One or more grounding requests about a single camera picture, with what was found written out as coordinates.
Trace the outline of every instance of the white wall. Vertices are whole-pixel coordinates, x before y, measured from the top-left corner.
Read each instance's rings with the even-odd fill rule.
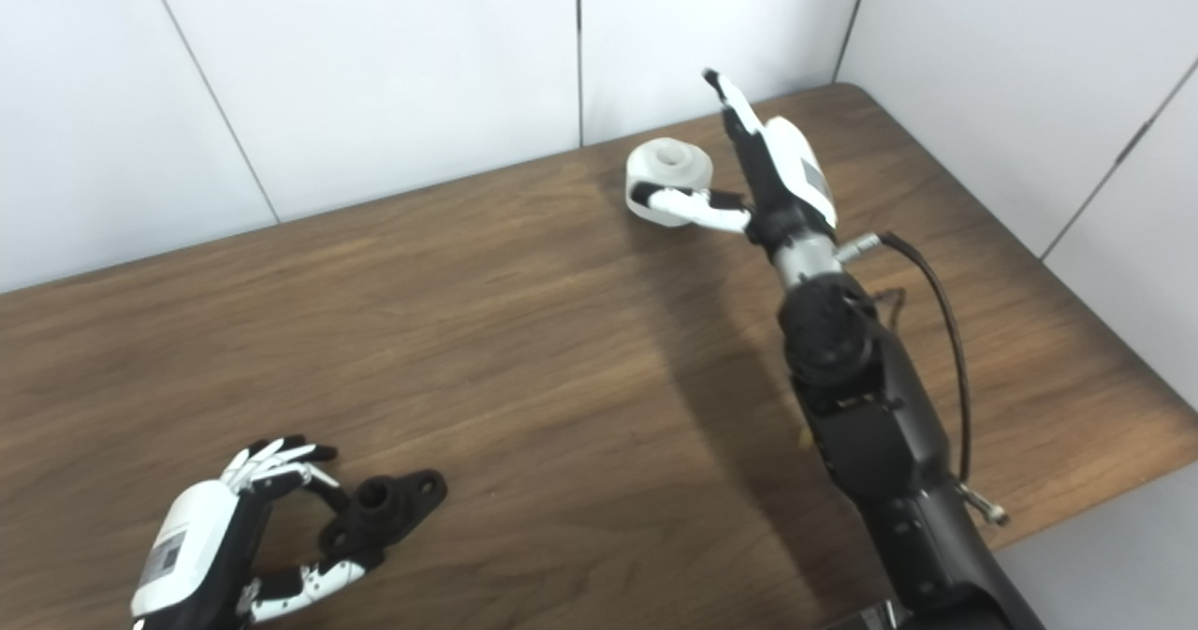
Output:
[[[575,0],[168,0],[283,220],[579,143]]]
[[[1045,263],[1198,407],[1196,217],[1198,79],[1191,75]]]
[[[1002,550],[998,561],[1053,630],[1193,628],[1198,465]]]
[[[159,0],[0,0],[0,290],[273,224]]]
[[[861,0],[860,84],[1040,255],[1198,55],[1198,0]]]
[[[854,0],[579,4],[0,0],[0,290],[829,83]]]
[[[857,0],[582,0],[586,144],[714,114],[714,67],[752,101],[833,79]]]

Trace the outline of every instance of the white cylindrical object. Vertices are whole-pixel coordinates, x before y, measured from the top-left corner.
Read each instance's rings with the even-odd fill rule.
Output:
[[[698,145],[684,144],[677,139],[654,139],[637,145],[628,157],[628,175],[624,182],[624,202],[629,211],[646,220],[666,228],[678,228],[689,220],[670,213],[654,212],[642,207],[631,198],[637,182],[655,182],[665,187],[690,187],[707,190],[712,186],[712,159]]]

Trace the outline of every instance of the robotic finger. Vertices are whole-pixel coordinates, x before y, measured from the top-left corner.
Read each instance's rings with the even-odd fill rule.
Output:
[[[350,496],[341,484],[315,465],[305,465],[311,477],[304,481],[303,489],[320,497],[334,513],[341,513],[350,505]]]
[[[654,212],[668,213],[692,222],[700,228],[743,234],[752,212],[743,195],[734,192],[692,190],[690,187],[667,187],[655,182],[637,182],[630,198]]]
[[[220,480],[231,486],[243,479],[244,473],[253,473],[262,465],[278,465],[286,461],[323,462],[334,459],[337,459],[337,448],[308,443],[303,435],[286,435],[274,441],[261,438],[249,443],[234,456],[224,472],[220,473]]]
[[[295,613],[333,595],[368,571],[382,564],[382,549],[368,549],[345,558],[325,558],[317,563],[286,571],[267,574],[250,584],[243,600],[249,622],[261,623]]]

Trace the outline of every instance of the robotic arm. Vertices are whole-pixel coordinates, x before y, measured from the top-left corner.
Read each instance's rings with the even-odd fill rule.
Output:
[[[351,497],[315,462],[337,450],[302,435],[252,443],[218,479],[175,499],[133,595],[133,630],[236,630],[333,595],[382,564],[446,497],[435,471],[376,477]],[[325,558],[266,575],[250,570],[276,499],[304,489],[333,510],[320,534]]]
[[[649,182],[633,187],[633,200],[698,225],[744,232],[766,249],[785,290],[779,323],[792,386],[831,480],[855,503],[910,613],[902,628],[1043,630],[966,505],[992,522],[1005,522],[1005,514],[964,484],[967,446],[961,477],[950,471],[948,434],[910,357],[843,266],[877,246],[903,252],[924,268],[954,328],[939,280],[915,249],[890,234],[837,247],[831,194],[801,132],[782,117],[762,123],[726,77],[715,71],[704,77],[722,102],[724,126],[754,207],[724,192]],[[957,343],[955,349],[967,399],[963,353]]]

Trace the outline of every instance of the wooden table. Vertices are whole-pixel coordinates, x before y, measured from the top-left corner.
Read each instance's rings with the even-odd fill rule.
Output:
[[[894,229],[952,296],[975,394],[975,485],[998,547],[1198,460],[1181,404],[864,92],[761,105],[799,123],[842,234]],[[712,153],[715,117],[206,243],[0,298],[5,628],[119,628],[176,493],[253,438],[340,447],[347,485],[438,468],[449,499],[383,568],[274,628],[813,628],[888,588],[805,449],[742,238],[624,208],[655,135]],[[933,298],[902,334],[955,432]],[[316,555],[286,498],[264,567]]]

